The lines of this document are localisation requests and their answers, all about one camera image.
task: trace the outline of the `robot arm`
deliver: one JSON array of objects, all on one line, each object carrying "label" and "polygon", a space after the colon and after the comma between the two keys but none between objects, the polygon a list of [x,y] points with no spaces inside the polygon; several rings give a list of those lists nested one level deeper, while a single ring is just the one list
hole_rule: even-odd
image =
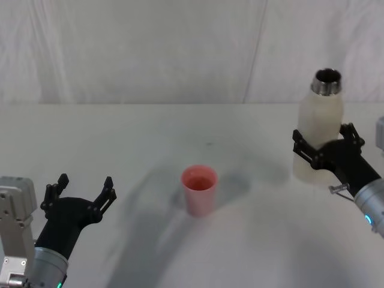
[{"label": "robot arm", "polygon": [[67,175],[62,174],[57,184],[47,185],[40,207],[48,221],[34,245],[30,228],[31,213],[36,209],[32,181],[0,178],[0,207],[4,212],[0,234],[5,254],[0,273],[1,288],[62,287],[67,277],[68,259],[82,229],[100,222],[116,199],[111,177],[107,177],[101,194],[93,202],[60,198],[68,183]]},{"label": "robot arm", "polygon": [[36,196],[30,179],[0,178],[0,234],[5,255],[0,287],[18,287],[31,268],[35,255],[31,222],[35,210]]},{"label": "robot arm", "polygon": [[[315,170],[332,172],[353,197],[353,201],[372,225],[372,231],[384,238],[384,181],[361,156],[365,144],[353,124],[340,128],[343,139],[327,142],[316,150],[309,145],[298,130],[293,132],[293,151],[310,163]],[[337,193],[339,187],[330,187]]]}]

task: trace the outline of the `pink cup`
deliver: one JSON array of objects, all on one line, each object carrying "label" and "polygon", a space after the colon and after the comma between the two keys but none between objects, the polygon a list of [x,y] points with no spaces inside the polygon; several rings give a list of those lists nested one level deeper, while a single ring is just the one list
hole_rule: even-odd
[{"label": "pink cup", "polygon": [[188,212],[194,217],[204,217],[214,210],[215,189],[218,177],[212,168],[193,165],[181,175]]}]

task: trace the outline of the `white bottle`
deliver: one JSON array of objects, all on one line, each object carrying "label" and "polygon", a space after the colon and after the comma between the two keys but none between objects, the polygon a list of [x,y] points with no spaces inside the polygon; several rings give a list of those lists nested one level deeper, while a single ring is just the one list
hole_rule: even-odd
[{"label": "white bottle", "polygon": [[[341,74],[333,69],[319,70],[308,95],[300,102],[298,130],[314,148],[337,139],[343,118]],[[334,183],[334,175],[326,170],[313,170],[308,162],[296,155],[293,174],[303,182],[327,187]]]}]

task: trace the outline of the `white table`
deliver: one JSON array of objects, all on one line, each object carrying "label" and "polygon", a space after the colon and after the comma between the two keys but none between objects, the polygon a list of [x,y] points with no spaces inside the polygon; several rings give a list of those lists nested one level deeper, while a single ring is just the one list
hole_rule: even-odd
[{"label": "white table", "polygon": [[[383,287],[384,240],[357,207],[291,176],[297,108],[2,107],[0,175],[30,177],[38,203],[61,173],[62,196],[86,199],[112,176],[118,199],[82,232],[67,288]],[[348,104],[344,117],[379,173],[383,114],[384,104]],[[218,209],[202,220],[179,197],[179,176],[195,163],[220,175]],[[43,212],[34,218],[37,236]]]}]

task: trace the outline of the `white wall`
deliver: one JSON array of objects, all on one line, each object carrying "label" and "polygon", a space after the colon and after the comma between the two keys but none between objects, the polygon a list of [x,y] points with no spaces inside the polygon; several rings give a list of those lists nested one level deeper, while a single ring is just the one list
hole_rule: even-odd
[{"label": "white wall", "polygon": [[2,0],[0,103],[384,100],[380,0]]}]

